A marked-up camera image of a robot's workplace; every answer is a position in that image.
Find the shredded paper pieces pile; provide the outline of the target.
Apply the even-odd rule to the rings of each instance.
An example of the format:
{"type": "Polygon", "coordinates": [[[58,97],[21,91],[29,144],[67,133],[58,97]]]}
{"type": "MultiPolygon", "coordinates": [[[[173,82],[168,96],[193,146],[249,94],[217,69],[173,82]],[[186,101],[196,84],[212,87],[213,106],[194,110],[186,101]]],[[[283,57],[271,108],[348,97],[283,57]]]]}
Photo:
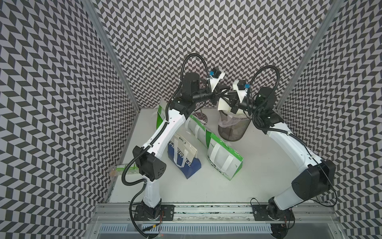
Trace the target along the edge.
{"type": "Polygon", "coordinates": [[[236,113],[233,113],[231,111],[223,111],[227,116],[230,116],[232,118],[239,118],[244,119],[247,118],[245,112],[243,110],[238,110],[236,113]]]}

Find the green white bag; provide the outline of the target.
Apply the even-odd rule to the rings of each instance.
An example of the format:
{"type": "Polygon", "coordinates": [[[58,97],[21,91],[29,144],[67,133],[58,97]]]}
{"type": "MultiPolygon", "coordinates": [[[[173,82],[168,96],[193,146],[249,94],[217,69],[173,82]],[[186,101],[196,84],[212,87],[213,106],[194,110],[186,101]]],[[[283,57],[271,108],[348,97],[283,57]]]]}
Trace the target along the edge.
{"type": "Polygon", "coordinates": [[[185,122],[185,129],[198,139],[206,148],[209,148],[212,131],[193,115],[185,122]]]}
{"type": "Polygon", "coordinates": [[[211,133],[208,160],[219,173],[232,180],[242,168],[244,158],[221,138],[211,133]]]}
{"type": "Polygon", "coordinates": [[[165,107],[159,105],[157,108],[157,120],[156,120],[156,128],[158,129],[162,122],[166,119],[165,107]]]}

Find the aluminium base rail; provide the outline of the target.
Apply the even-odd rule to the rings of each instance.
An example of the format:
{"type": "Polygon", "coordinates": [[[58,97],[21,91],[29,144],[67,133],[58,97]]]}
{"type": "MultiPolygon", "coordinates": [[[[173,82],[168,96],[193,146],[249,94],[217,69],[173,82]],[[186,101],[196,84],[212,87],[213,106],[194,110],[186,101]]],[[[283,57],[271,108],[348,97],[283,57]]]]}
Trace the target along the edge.
{"type": "Polygon", "coordinates": [[[128,204],[96,207],[86,239],[344,239],[333,209],[301,204],[271,220],[257,203],[170,203],[156,219],[128,204]]]}

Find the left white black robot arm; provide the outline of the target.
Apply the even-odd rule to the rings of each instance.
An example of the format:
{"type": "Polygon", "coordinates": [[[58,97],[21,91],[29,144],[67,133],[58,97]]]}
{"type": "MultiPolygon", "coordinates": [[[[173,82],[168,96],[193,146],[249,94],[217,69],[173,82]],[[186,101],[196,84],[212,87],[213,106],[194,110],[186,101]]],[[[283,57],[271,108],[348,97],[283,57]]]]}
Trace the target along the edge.
{"type": "Polygon", "coordinates": [[[142,175],[141,181],[144,183],[141,207],[148,218],[157,219],[160,215],[162,199],[157,180],[167,167],[161,158],[168,142],[196,109],[197,103],[208,100],[215,103],[224,90],[230,89],[229,86],[220,83],[224,77],[224,72],[210,71],[207,83],[211,89],[208,90],[200,89],[200,77],[197,73],[187,73],[174,99],[169,101],[165,108],[165,119],[142,147],[134,148],[133,155],[142,175]]]}

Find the clear plastic bin liner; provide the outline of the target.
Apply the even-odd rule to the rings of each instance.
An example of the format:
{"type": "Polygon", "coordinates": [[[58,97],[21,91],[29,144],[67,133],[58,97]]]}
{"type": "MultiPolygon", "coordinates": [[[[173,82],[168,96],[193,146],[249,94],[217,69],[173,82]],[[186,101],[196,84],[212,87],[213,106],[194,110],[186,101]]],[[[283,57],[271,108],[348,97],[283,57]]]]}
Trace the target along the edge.
{"type": "Polygon", "coordinates": [[[223,111],[219,111],[218,125],[220,127],[223,127],[223,128],[234,127],[234,126],[241,127],[243,125],[248,126],[249,123],[250,123],[250,119],[248,116],[247,118],[244,118],[244,119],[232,118],[230,116],[227,116],[223,111]]]}

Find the small green white packet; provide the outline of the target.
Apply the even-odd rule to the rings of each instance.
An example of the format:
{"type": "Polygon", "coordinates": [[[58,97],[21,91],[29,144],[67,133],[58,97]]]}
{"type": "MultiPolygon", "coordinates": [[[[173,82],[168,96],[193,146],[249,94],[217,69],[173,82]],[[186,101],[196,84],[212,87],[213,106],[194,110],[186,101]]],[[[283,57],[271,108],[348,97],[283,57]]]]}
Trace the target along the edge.
{"type": "MultiPolygon", "coordinates": [[[[127,164],[123,164],[123,165],[114,165],[114,166],[111,166],[108,170],[108,173],[109,173],[109,176],[110,177],[117,177],[117,176],[121,176],[125,170],[125,168],[127,167],[127,164]]],[[[129,169],[127,170],[127,173],[128,175],[130,174],[139,174],[139,169],[138,167],[136,166],[135,163],[133,163],[129,169]]]]}

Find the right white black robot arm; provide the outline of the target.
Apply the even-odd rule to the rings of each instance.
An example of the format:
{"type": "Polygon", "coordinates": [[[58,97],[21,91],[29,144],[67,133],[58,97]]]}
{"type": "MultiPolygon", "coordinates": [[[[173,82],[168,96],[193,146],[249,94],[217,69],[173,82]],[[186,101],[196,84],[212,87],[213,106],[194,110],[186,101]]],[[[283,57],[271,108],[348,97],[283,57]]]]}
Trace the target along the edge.
{"type": "Polygon", "coordinates": [[[239,91],[224,89],[219,98],[229,106],[230,112],[242,110],[245,116],[250,117],[255,128],[272,138],[299,171],[289,188],[268,201],[268,217],[278,221],[291,215],[292,207],[332,190],[336,167],[331,160],[323,160],[308,149],[291,132],[282,117],[273,109],[276,96],[272,88],[262,87],[255,96],[247,91],[243,93],[244,96],[241,97],[239,91]]]}

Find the blue white paper bag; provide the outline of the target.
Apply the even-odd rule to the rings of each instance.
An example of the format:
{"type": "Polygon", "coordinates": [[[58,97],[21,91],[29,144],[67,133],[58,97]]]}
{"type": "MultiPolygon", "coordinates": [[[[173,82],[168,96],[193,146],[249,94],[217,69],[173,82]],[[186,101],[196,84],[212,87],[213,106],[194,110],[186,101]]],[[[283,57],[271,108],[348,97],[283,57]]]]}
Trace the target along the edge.
{"type": "Polygon", "coordinates": [[[168,157],[186,179],[192,177],[202,167],[197,154],[198,150],[178,133],[175,133],[168,143],[168,157]]]}

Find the black mesh trash bin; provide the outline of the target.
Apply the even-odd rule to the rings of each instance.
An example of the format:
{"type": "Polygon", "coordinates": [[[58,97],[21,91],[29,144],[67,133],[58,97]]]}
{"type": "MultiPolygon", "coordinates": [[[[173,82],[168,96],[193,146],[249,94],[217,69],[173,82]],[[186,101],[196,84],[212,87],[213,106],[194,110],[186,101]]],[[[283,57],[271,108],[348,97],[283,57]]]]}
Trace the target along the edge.
{"type": "Polygon", "coordinates": [[[234,126],[228,128],[218,126],[218,133],[220,137],[226,141],[239,141],[244,136],[248,126],[243,125],[241,127],[234,126]]]}

